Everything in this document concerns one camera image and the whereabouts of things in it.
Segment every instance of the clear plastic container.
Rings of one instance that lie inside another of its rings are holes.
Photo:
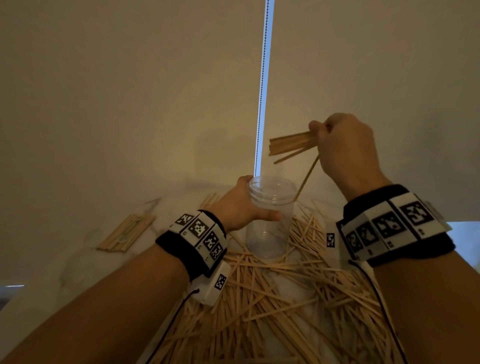
[[[249,182],[250,199],[254,205],[279,210],[281,221],[256,220],[247,225],[247,246],[264,259],[275,259],[287,250],[287,239],[293,216],[293,198],[297,187],[282,177],[258,176]]]

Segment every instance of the black and white square pattern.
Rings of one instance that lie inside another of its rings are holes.
[[[433,221],[434,218],[419,201],[412,202],[400,207],[400,210],[407,216],[414,226]]]
[[[347,243],[350,245],[350,248],[352,248],[352,251],[354,253],[360,251],[363,249],[363,245],[357,235],[357,233],[354,231],[350,232],[345,236],[345,239],[347,240]]]
[[[200,238],[206,231],[208,230],[208,226],[205,225],[199,218],[195,220],[189,227],[188,231],[190,231],[196,238]]]
[[[384,239],[390,238],[406,230],[398,217],[392,212],[387,212],[372,220],[373,224]]]
[[[327,233],[327,248],[335,248],[335,234],[332,232]]]
[[[222,251],[223,251],[223,247],[222,245],[220,245],[220,243],[218,243],[217,245],[215,245],[215,248],[212,249],[212,251],[210,252],[210,256],[216,260],[220,254],[222,254]]]
[[[185,226],[188,224],[188,222],[193,219],[195,216],[189,215],[189,214],[183,214],[180,219],[178,219],[175,223]]]
[[[365,246],[372,245],[380,240],[375,229],[368,221],[358,226],[356,230],[357,234],[360,236],[361,242]]]
[[[220,273],[214,287],[219,291],[221,291],[226,281],[227,281],[227,277],[225,277],[223,274]]]
[[[207,247],[208,251],[211,251],[216,243],[218,243],[218,237],[213,231],[209,232],[207,237],[204,239],[204,245]]]

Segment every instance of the wire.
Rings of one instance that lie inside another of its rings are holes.
[[[179,312],[180,312],[181,308],[183,307],[183,305],[185,304],[185,302],[188,301],[188,299],[190,298],[190,296],[191,296],[192,294],[195,294],[195,293],[198,293],[198,292],[200,292],[200,289],[199,289],[199,288],[193,290],[193,291],[190,292],[190,293],[187,295],[187,297],[185,297],[185,299],[180,303],[180,307],[179,307],[179,308],[177,309],[177,311],[175,312],[175,315],[173,315],[173,318],[172,318],[172,320],[170,321],[170,323],[168,324],[167,329],[166,329],[165,332],[163,333],[162,338],[160,339],[160,341],[159,341],[158,344],[156,345],[155,350],[153,350],[152,355],[150,355],[150,357],[149,357],[148,360],[145,362],[145,364],[148,364],[148,363],[150,363],[150,362],[152,361],[152,359],[153,359],[153,357],[155,356],[156,352],[158,351],[158,349],[160,348],[160,346],[162,346],[162,343],[163,343],[163,341],[165,340],[165,337],[167,337],[168,331],[172,328],[172,325],[173,325],[173,323],[175,322],[175,319],[177,318],[177,315],[179,314]]]
[[[372,289],[373,289],[373,293],[375,293],[375,296],[377,297],[377,300],[378,300],[378,303],[380,304],[380,308],[382,310],[382,314],[384,315],[384,318],[385,318],[385,321],[387,322],[387,325],[388,325],[388,328],[390,329],[390,332],[392,333],[392,336],[393,336],[393,340],[395,341],[395,345],[396,347],[398,348],[398,351],[400,352],[400,356],[402,357],[402,360],[405,364],[408,364],[408,360],[407,360],[407,357],[405,356],[405,353],[400,345],[400,342],[398,342],[398,338],[396,337],[396,333],[395,333],[395,330],[393,329],[392,327],[392,323],[390,322],[390,320],[388,319],[388,315],[387,315],[387,311],[385,310],[385,306],[384,306],[384,303],[382,302],[382,299],[380,298],[380,295],[377,291],[377,288],[375,287],[372,279],[370,278],[370,276],[367,274],[367,272],[365,272],[363,270],[362,267],[360,267],[360,265],[356,262],[354,262],[353,260],[348,260],[348,263],[351,265],[351,266],[354,266],[356,267],[360,272],[362,272],[362,274],[367,278],[368,282],[370,283],[370,285],[372,286]]]

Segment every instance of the person's left arm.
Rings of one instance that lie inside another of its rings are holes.
[[[252,220],[280,220],[250,202],[248,181],[207,208],[226,233]],[[176,257],[154,244],[60,309],[1,364],[134,363],[186,290],[190,277]]]

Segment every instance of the person's left hand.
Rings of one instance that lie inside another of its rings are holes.
[[[230,231],[240,230],[253,220],[280,221],[282,219],[280,211],[260,208],[250,201],[248,182],[252,178],[253,176],[240,177],[235,187],[205,209],[220,220],[227,234]]]

